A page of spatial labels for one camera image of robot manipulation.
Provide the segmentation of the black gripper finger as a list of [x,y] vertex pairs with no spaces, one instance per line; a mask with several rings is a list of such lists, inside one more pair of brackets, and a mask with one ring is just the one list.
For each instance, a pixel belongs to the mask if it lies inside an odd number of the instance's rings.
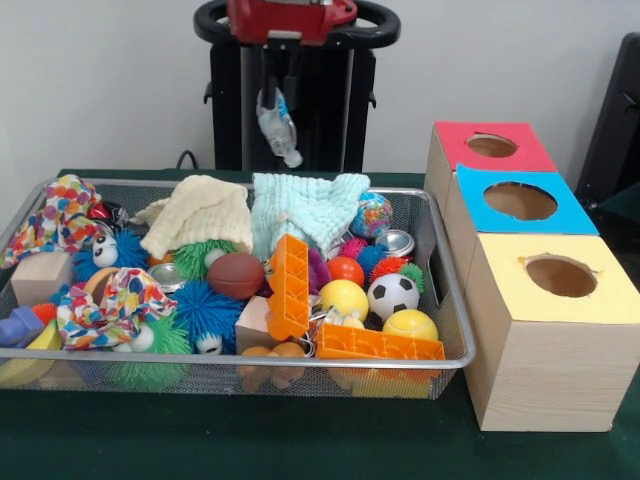
[[262,50],[262,87],[260,106],[266,110],[275,108],[276,100],[276,65],[274,52],[269,46],[264,46]]
[[284,77],[284,96],[288,109],[294,111],[298,103],[298,78],[300,71],[300,52],[297,45],[293,45],[286,54],[286,74]]

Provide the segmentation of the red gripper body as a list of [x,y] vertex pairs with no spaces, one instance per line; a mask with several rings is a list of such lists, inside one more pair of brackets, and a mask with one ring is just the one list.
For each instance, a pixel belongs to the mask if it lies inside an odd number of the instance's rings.
[[242,43],[291,39],[321,46],[336,26],[346,24],[346,2],[234,0],[227,2],[227,16],[232,34]]

